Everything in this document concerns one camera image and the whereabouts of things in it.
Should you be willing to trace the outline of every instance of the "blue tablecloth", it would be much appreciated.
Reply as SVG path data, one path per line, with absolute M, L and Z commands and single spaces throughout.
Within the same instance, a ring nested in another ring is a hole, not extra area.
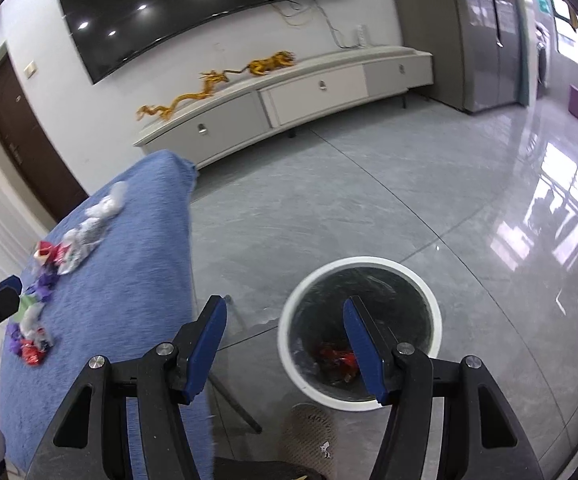
M 171 152 L 149 155 L 100 189 L 47 236 L 57 243 L 85 219 L 84 209 L 128 184 L 125 207 L 109 222 L 98 248 L 72 274 L 61 276 L 42 322 L 56 340 L 46 360 L 30 367 L 3 350 L 0 427 L 7 457 L 27 471 L 41 437 L 74 379 L 96 354 L 111 362 L 142 356 L 194 320 L 189 198 L 195 168 Z M 21 276 L 30 282 L 28 270 Z M 210 413 L 203 392 L 181 409 L 195 464 L 212 478 Z M 136 400 L 128 402 L 134 479 L 146 479 Z

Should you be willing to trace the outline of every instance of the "trash can rim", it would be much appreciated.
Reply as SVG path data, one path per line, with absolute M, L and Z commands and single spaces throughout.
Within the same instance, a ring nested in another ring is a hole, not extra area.
M 378 404 L 376 400 L 353 402 L 349 400 L 335 399 L 323 394 L 311 386 L 302 377 L 295 366 L 293 359 L 291 359 L 289 351 L 289 330 L 291 327 L 291 320 L 307 291 L 316 282 L 326 276 L 340 270 L 352 269 L 354 267 L 373 267 L 375 269 L 390 270 L 407 280 L 420 293 L 425 300 L 427 311 L 431 318 L 431 344 L 429 347 L 429 357 L 437 357 L 440 350 L 440 343 L 442 342 L 442 316 L 440 315 L 440 308 L 438 307 L 438 302 L 435 299 L 434 293 L 423 279 L 413 272 L 413 270 L 394 261 L 387 260 L 386 258 L 378 258 L 375 256 L 352 256 L 351 258 L 336 260 L 335 262 L 331 262 L 314 270 L 304 278 L 289 295 L 287 301 L 285 301 L 285 306 L 283 307 L 280 321 L 278 323 L 277 346 L 280 361 L 285 368 L 285 372 L 287 372 L 291 381 L 302 393 L 316 402 L 335 410 L 343 410 L 346 412 L 367 412 L 381 408 L 381 405 Z

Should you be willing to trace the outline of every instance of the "glossy floor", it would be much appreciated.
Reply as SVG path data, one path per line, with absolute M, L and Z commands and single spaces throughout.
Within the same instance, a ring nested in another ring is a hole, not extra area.
M 484 360 L 547 479 L 578 444 L 578 121 L 554 103 L 468 116 L 412 96 L 408 109 L 394 98 L 342 112 L 203 170 L 192 219 L 198 300 L 234 301 L 213 370 L 265 428 L 214 398 L 220 455 L 275 458 L 304 399 L 276 351 L 283 303 L 317 267 L 357 255 L 428 283 L 439 357 Z M 368 478 L 388 412 L 335 415 L 338 478 Z

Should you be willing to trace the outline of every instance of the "golden tiger figurine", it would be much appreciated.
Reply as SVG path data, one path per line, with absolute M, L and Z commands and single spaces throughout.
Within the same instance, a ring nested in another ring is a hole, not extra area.
M 182 94 L 176 97 L 169 107 L 166 106 L 148 106 L 144 105 L 138 108 L 136 112 L 137 120 L 139 121 L 145 115 L 156 115 L 160 114 L 160 118 L 164 121 L 171 119 L 173 112 L 176 110 L 179 102 L 185 99 L 207 99 L 215 93 L 215 86 L 218 83 L 228 83 L 229 79 L 226 74 L 242 74 L 245 70 L 249 70 L 249 73 L 254 76 L 263 76 L 272 70 L 277 70 L 278 68 L 284 68 L 287 66 L 293 66 L 295 64 L 295 56 L 291 52 L 286 50 L 281 50 L 276 52 L 273 56 L 266 59 L 255 59 L 250 62 L 242 70 L 224 70 L 224 72 L 219 73 L 216 70 L 211 70 L 211 72 L 205 72 L 201 74 L 203 77 L 203 91 L 197 94 Z

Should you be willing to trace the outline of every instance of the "white tv cabinet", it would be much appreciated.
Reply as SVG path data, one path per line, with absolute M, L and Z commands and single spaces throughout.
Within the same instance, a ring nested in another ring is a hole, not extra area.
M 300 124 L 433 82 L 428 52 L 405 46 L 335 52 L 231 83 L 169 121 L 153 120 L 134 145 L 146 153 L 172 150 L 202 168 Z

